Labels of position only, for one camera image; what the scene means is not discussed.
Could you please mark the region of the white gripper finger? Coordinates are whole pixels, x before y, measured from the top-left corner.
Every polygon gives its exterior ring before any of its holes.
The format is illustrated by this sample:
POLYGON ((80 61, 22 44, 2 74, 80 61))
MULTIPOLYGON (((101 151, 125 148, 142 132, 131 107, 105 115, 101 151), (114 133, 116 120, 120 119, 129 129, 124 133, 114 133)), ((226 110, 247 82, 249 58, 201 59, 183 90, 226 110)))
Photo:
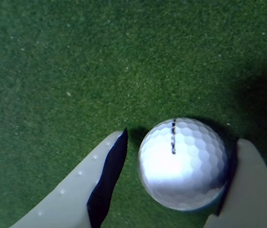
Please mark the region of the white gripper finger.
POLYGON ((100 142, 14 228, 99 228, 105 220, 128 147, 128 131, 100 142))
POLYGON ((255 145, 238 139, 231 182, 206 228, 267 228, 267 165, 255 145))

